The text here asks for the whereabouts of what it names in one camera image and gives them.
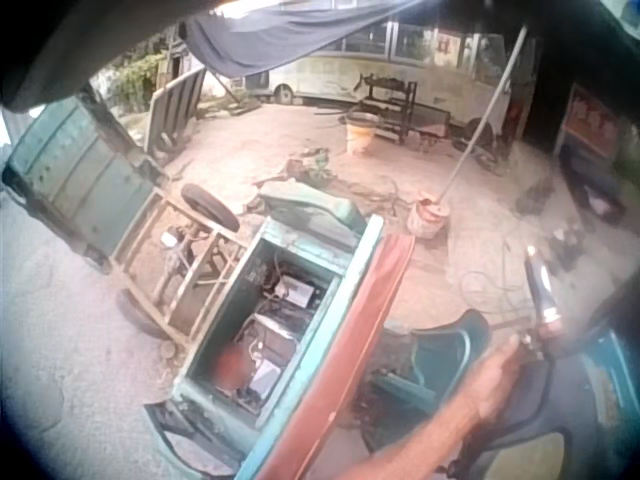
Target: hand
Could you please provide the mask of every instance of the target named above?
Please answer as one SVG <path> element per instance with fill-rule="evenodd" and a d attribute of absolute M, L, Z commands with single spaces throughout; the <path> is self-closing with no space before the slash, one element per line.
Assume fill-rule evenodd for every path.
<path fill-rule="evenodd" d="M 464 380 L 459 395 L 477 409 L 481 421 L 491 420 L 505 404 L 520 371 L 522 351 L 517 335 L 491 352 Z"/>

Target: tarp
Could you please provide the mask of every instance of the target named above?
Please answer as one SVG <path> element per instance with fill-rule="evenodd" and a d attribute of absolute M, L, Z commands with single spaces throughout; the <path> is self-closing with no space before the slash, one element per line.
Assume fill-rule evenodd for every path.
<path fill-rule="evenodd" d="M 189 50 L 209 69 L 235 78 L 294 60 L 411 6 L 442 0 L 384 0 L 343 10 L 255 10 L 242 18 L 202 14 L 180 29 Z"/>

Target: white bus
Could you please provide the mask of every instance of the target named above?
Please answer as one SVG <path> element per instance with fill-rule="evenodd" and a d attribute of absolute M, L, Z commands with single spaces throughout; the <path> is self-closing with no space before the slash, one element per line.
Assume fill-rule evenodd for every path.
<path fill-rule="evenodd" d="M 533 41 L 525 45 L 514 73 L 525 81 L 535 78 L 534 48 Z M 361 74 L 395 77 L 417 82 L 417 105 L 449 112 L 450 122 L 463 126 L 484 113 L 506 61 L 502 35 L 460 33 L 392 19 L 283 67 L 248 76 L 245 88 L 284 104 L 294 97 L 355 103 L 368 92 L 354 91 Z M 489 118 L 496 134 L 502 131 L 510 96 L 507 88 Z"/>

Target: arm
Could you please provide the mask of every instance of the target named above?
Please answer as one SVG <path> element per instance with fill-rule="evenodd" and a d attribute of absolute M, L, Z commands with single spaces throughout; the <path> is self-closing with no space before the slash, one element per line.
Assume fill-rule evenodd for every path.
<path fill-rule="evenodd" d="M 504 404 L 517 378 L 517 350 L 516 337 L 481 362 L 431 420 L 339 480 L 422 480 L 433 473 L 476 425 Z"/>

